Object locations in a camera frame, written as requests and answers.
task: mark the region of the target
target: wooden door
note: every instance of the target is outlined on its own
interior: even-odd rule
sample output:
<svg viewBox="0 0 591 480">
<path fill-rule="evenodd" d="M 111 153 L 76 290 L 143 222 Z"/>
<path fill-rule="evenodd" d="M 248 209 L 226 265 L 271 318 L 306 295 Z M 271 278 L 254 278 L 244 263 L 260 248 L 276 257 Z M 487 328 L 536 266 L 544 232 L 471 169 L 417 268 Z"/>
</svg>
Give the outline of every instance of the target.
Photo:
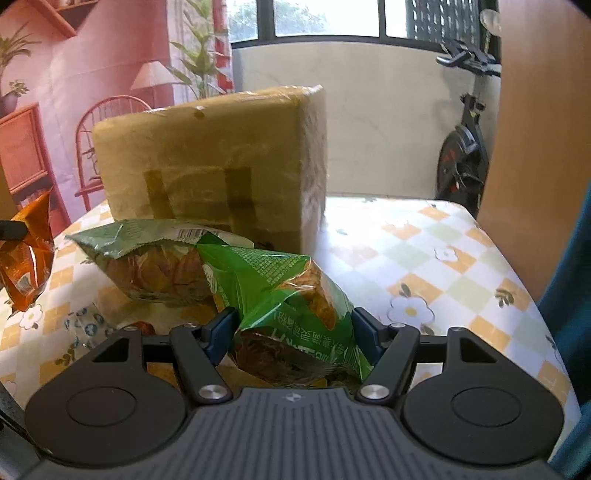
<svg viewBox="0 0 591 480">
<path fill-rule="evenodd" d="M 534 300 L 591 180 L 591 20 L 569 0 L 500 0 L 497 133 L 478 221 Z"/>
</svg>

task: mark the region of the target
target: teal fabric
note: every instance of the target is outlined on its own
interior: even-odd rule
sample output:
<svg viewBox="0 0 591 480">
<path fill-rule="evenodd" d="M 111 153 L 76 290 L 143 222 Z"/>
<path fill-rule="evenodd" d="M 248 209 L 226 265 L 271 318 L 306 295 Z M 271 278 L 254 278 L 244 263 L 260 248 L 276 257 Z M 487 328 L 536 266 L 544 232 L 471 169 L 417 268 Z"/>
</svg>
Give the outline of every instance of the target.
<svg viewBox="0 0 591 480">
<path fill-rule="evenodd" d="M 581 413 L 581 420 L 550 461 L 565 478 L 591 477 L 591 401 L 583 405 Z"/>
<path fill-rule="evenodd" d="M 550 464 L 566 478 L 586 476 L 591 469 L 591 183 L 573 236 L 538 308 L 579 404 L 584 405 L 581 421 Z"/>
</svg>

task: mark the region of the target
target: round pad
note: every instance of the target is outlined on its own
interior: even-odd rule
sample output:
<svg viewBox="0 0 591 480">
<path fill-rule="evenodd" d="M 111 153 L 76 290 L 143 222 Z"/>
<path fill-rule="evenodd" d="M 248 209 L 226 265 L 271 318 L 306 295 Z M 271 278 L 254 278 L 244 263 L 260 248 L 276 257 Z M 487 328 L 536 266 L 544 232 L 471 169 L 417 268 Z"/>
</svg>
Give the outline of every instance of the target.
<svg viewBox="0 0 591 480">
<path fill-rule="evenodd" d="M 83 468 L 123 465 L 178 432 L 184 397 L 142 368 L 137 334 L 135 344 L 123 338 L 88 353 L 33 395 L 25 425 L 46 455 Z"/>
<path fill-rule="evenodd" d="M 516 420 L 521 404 L 510 393 L 497 388 L 469 388 L 452 400 L 455 414 L 479 427 L 501 427 Z"/>
<path fill-rule="evenodd" d="M 97 387 L 74 394 L 66 410 L 70 418 L 87 427 L 109 427 L 135 410 L 135 397 L 120 388 Z"/>
<path fill-rule="evenodd" d="M 402 417 L 434 452 L 490 466 L 547 458 L 563 421 L 554 396 L 508 361 L 463 364 L 419 383 Z"/>
</svg>

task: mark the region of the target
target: potted plant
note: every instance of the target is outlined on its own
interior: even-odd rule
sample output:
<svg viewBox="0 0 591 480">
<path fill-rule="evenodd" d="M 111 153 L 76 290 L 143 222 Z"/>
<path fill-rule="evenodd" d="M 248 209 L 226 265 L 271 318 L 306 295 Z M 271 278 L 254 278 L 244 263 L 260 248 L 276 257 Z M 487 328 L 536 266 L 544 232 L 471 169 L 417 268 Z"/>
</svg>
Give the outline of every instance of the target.
<svg viewBox="0 0 591 480">
<path fill-rule="evenodd" d="M 212 13 L 212 0 L 186 0 L 186 2 L 194 10 L 193 15 L 188 10 L 184 10 L 183 14 L 186 25 L 196 40 L 196 48 L 188 48 L 175 41 L 170 43 L 184 54 L 181 62 L 189 75 L 174 67 L 167 68 L 170 73 L 187 85 L 198 99 L 210 96 L 209 92 L 212 89 L 219 93 L 225 93 L 222 89 L 209 82 L 210 76 L 219 73 L 215 59 L 217 52 L 210 48 L 216 38 L 209 18 Z"/>
<path fill-rule="evenodd" d="M 24 23 L 21 28 L 14 32 L 12 37 L 3 37 L 0 34 L 0 118 L 15 111 L 18 98 L 29 91 L 22 80 L 9 82 L 10 91 L 6 95 L 2 95 L 1 90 L 2 78 L 10 62 L 20 55 L 30 57 L 31 50 L 26 47 L 41 43 L 40 41 L 29 40 L 31 34 L 20 35 L 27 23 Z"/>
</svg>

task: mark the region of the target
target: bike handlebar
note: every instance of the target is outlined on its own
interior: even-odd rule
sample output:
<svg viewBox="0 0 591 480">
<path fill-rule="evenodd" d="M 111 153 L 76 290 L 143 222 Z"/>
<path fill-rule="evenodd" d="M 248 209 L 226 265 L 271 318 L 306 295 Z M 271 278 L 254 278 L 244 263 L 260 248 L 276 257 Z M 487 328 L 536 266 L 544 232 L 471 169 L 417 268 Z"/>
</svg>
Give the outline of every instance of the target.
<svg viewBox="0 0 591 480">
<path fill-rule="evenodd" d="M 459 52 L 458 54 L 456 54 L 455 56 L 453 56 L 449 59 L 445 58 L 445 57 L 437 57 L 437 63 L 439 65 L 443 65 L 444 67 L 454 68 L 471 58 L 472 58 L 472 54 L 469 51 L 462 50 L 461 52 Z"/>
<path fill-rule="evenodd" d="M 492 68 L 492 64 L 496 63 L 495 58 L 480 51 L 477 47 L 449 38 L 445 38 L 441 46 L 450 57 L 437 57 L 439 65 L 447 68 L 461 68 L 475 75 L 501 76 L 501 72 Z"/>
</svg>

